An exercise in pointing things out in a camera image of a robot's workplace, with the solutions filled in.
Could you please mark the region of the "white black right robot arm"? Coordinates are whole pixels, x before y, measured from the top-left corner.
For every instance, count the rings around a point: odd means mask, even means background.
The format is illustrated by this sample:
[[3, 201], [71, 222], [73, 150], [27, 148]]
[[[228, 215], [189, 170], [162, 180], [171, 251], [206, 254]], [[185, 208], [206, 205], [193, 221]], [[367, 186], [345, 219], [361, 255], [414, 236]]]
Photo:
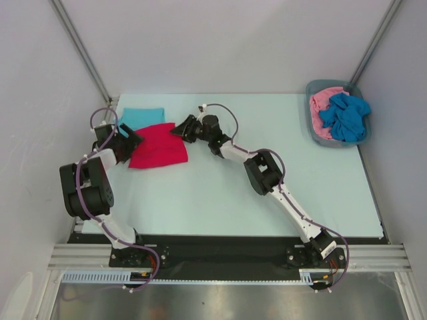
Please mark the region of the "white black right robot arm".
[[328, 230], [314, 222], [294, 199], [284, 182], [284, 163], [277, 164], [274, 152], [269, 149], [247, 151], [234, 143], [220, 128], [215, 115], [195, 117], [189, 115], [170, 133], [187, 143], [202, 140], [210, 151], [222, 159], [235, 161], [244, 166], [250, 185], [261, 196], [270, 196], [288, 215], [302, 243], [308, 247], [308, 261], [314, 267], [324, 267], [332, 259], [337, 244]]

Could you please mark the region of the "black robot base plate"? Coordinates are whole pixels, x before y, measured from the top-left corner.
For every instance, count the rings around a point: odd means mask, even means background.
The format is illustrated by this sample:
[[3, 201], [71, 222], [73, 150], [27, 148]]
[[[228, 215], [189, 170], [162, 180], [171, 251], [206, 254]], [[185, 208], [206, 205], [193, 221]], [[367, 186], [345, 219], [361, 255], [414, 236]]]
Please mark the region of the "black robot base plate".
[[163, 268], [183, 262], [198, 263], [271, 263], [287, 269], [329, 266], [333, 259], [344, 266], [344, 248], [326, 258], [297, 237], [238, 237], [195, 235], [137, 235], [137, 244], [152, 247]]

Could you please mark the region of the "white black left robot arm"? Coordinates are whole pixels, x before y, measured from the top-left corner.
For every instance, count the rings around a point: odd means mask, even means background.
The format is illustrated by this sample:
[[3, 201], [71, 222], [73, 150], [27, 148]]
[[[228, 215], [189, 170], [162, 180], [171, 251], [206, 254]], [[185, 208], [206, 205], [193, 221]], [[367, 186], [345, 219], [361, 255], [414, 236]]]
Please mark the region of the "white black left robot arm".
[[97, 137], [93, 151], [81, 161], [59, 168], [65, 208], [72, 217], [94, 221], [112, 247], [125, 249], [125, 260], [138, 267], [146, 262], [147, 249], [134, 228], [111, 214], [114, 196], [107, 171], [130, 160], [144, 138], [124, 123], [119, 127], [104, 124], [93, 130]]

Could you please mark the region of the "red t-shirt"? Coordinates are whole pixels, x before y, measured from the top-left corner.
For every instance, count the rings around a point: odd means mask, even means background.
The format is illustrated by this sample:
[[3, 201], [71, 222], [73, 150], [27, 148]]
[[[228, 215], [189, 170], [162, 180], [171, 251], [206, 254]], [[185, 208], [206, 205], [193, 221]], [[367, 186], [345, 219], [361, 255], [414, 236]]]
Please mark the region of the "red t-shirt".
[[187, 162], [183, 141], [171, 134], [174, 128], [174, 123], [160, 123], [138, 129], [136, 133], [143, 141], [132, 153], [129, 168], [153, 169]]

